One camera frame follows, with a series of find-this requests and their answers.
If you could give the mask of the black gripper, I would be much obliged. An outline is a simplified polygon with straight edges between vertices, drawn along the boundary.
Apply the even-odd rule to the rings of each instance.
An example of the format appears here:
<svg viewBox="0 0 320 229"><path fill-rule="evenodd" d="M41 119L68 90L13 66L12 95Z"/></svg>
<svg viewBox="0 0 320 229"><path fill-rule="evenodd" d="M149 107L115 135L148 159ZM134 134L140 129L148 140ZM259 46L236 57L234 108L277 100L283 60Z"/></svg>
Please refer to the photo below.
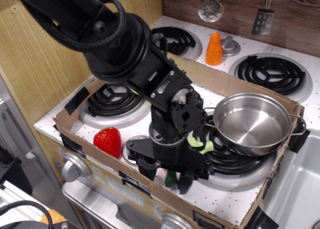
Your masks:
<svg viewBox="0 0 320 229"><path fill-rule="evenodd" d="M173 146L162 146L150 138L136 139L129 140L126 147L128 158L135 161L139 172L152 181L158 168L180 173L178 189L181 195L189 191L194 180L207 180L213 167L207 156L190 150L185 139Z"/></svg>

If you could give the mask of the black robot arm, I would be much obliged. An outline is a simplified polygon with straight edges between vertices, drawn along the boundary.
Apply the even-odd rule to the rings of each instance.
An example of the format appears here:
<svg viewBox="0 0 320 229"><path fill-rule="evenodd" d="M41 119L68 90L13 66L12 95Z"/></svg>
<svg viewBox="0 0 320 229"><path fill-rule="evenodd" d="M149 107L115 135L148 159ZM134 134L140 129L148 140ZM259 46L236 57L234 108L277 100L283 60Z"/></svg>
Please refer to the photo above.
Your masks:
<svg viewBox="0 0 320 229"><path fill-rule="evenodd" d="M206 122L203 99L167 57L164 36L152 34L118 0L21 2L53 39L84 54L94 76L122 84L151 103L149 137L126 143L140 173L153 180L158 168L178 172L181 194L193 181L209 177L212 162L187 139Z"/></svg>

